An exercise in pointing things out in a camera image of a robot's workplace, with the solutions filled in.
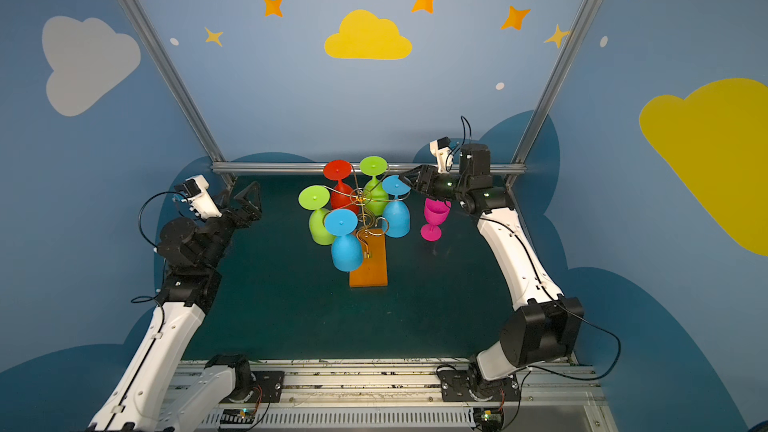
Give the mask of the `pink wine glass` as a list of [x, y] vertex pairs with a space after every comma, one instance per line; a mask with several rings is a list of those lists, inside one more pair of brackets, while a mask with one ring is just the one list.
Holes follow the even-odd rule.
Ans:
[[425, 199], [424, 218], [426, 224], [421, 227], [420, 235], [428, 242], [436, 242], [442, 237], [440, 226], [447, 220], [451, 211], [449, 201]]

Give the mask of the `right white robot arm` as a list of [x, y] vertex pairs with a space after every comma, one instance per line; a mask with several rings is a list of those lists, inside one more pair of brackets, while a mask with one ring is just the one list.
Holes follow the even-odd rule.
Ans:
[[545, 271], [528, 242], [506, 188], [494, 184], [491, 153], [484, 144], [458, 150], [443, 137], [429, 144], [434, 165], [400, 175], [412, 190], [438, 202], [450, 202], [476, 220], [509, 289], [513, 315], [499, 340], [477, 354], [475, 377], [481, 382], [506, 378], [522, 367], [568, 356], [574, 349], [584, 310], [566, 297]]

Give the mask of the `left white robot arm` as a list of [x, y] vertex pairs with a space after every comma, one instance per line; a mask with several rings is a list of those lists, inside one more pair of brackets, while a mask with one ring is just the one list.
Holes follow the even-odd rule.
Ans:
[[147, 332], [117, 386], [95, 413], [91, 431], [193, 431], [220, 402], [258, 396], [242, 354], [211, 358], [201, 376], [168, 409], [162, 401], [195, 332], [210, 312], [222, 276], [218, 265], [234, 233], [262, 216], [260, 186], [211, 197], [193, 176], [171, 190], [193, 217], [180, 216], [160, 231], [153, 250], [163, 258], [162, 286], [149, 297], [155, 308]]

